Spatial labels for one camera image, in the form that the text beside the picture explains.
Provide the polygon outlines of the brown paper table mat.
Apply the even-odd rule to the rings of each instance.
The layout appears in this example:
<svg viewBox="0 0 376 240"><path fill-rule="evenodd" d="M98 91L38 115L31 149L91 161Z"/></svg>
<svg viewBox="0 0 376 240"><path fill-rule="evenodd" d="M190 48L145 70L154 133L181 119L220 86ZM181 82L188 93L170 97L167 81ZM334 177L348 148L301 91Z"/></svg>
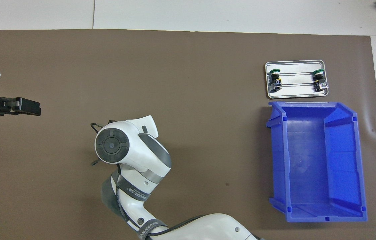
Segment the brown paper table mat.
<svg viewBox="0 0 376 240"><path fill-rule="evenodd" d="M291 223L273 208L268 61L322 60L329 94L358 114L368 221ZM0 30L0 240L139 240L101 201L92 122L151 115L172 168L145 206L169 226L231 215L267 240L376 240L371 38L105 29Z"/></svg>

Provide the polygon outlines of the blue plastic storage bin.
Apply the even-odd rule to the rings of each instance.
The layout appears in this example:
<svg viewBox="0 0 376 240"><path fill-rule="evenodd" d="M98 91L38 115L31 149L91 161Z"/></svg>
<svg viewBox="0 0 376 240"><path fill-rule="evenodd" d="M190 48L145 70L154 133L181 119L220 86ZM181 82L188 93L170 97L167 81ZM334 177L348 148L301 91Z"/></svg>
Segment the blue plastic storage bin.
<svg viewBox="0 0 376 240"><path fill-rule="evenodd" d="M287 222L366 222L357 113L341 102L269 106L271 205Z"/></svg>

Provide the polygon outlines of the green push button switch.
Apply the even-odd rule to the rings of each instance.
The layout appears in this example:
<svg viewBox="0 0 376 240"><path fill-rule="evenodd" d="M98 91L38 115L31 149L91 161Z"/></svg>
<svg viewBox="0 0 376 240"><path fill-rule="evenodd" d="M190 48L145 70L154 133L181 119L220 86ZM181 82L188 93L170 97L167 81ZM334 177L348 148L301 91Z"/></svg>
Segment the green push button switch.
<svg viewBox="0 0 376 240"><path fill-rule="evenodd" d="M272 69L267 73L268 91L270 93L277 92L282 88L282 79L280 78L280 69Z"/></svg>
<svg viewBox="0 0 376 240"><path fill-rule="evenodd" d="M328 89L328 83L325 78L324 69L318 69L313 71L314 88L316 92L324 91Z"/></svg>

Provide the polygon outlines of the silver metal tray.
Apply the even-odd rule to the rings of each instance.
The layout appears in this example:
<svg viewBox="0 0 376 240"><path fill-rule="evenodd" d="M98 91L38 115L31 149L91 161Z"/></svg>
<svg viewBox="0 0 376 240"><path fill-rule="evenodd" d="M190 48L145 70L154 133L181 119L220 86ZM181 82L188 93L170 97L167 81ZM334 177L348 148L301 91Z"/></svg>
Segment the silver metal tray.
<svg viewBox="0 0 376 240"><path fill-rule="evenodd" d="M268 91L268 75L267 73L272 69L280 69L281 72L313 72L318 69L324 69L324 76L327 81L325 63L322 60L297 60L297 61L269 61L264 65L265 82L267 96L270 99L288 99L288 98L310 98L310 97L325 97L329 94L328 89L316 92L315 88L289 87L281 88L277 92L270 93ZM314 83L313 75L280 75L282 84L294 83Z"/></svg>

